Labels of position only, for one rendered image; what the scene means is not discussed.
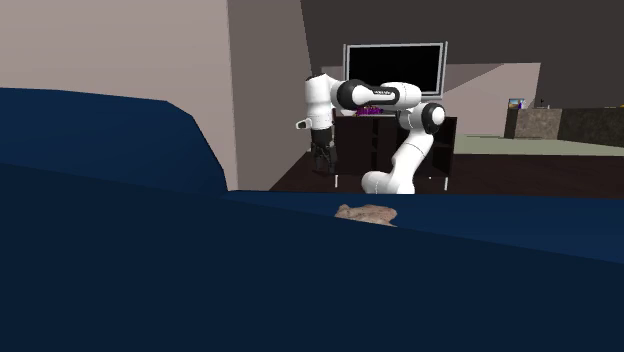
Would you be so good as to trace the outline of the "tan plush toy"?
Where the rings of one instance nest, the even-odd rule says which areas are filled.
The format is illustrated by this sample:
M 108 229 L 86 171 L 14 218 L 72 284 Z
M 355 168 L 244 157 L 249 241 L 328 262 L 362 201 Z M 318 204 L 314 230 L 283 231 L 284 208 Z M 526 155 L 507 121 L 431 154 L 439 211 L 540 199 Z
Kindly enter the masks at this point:
M 397 217 L 397 211 L 393 208 L 371 204 L 359 207 L 342 204 L 335 213 L 335 217 L 394 227 L 391 221 Z

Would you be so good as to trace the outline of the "dark television stand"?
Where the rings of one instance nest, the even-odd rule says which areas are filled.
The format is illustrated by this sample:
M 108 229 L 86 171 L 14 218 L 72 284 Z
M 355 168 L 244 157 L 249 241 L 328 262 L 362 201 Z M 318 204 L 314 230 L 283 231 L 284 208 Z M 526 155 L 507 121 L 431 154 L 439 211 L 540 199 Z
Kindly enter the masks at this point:
M 339 175 L 362 177 L 368 171 L 392 170 L 391 158 L 409 135 L 392 115 L 336 116 L 334 143 L 337 152 L 335 171 Z M 414 174 L 416 187 L 432 178 L 434 184 L 448 188 L 454 160 L 457 118 L 446 117 L 434 135 L 433 145 Z

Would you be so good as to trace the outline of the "dark blue sofa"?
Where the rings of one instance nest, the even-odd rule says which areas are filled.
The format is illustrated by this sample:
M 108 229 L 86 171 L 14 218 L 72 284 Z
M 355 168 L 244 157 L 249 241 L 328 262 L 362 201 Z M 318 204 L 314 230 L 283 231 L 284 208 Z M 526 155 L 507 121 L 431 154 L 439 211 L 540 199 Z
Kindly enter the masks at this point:
M 0 88 L 0 352 L 624 352 L 624 201 L 229 191 L 169 102 Z

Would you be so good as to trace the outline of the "brown kitchen counter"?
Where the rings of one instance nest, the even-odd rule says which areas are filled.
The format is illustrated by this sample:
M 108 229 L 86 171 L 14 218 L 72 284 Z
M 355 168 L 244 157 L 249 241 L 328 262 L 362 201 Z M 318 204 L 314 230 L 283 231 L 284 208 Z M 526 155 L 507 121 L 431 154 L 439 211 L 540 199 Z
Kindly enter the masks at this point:
M 508 108 L 503 137 L 624 148 L 624 107 Z

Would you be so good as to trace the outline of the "flat screen television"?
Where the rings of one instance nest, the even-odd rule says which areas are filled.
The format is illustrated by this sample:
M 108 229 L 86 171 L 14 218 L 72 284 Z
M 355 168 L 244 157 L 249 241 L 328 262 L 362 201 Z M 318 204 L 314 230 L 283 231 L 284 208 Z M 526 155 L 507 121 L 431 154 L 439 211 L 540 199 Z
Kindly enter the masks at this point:
M 448 42 L 345 44 L 344 79 L 369 85 L 403 82 L 417 86 L 424 98 L 443 97 Z

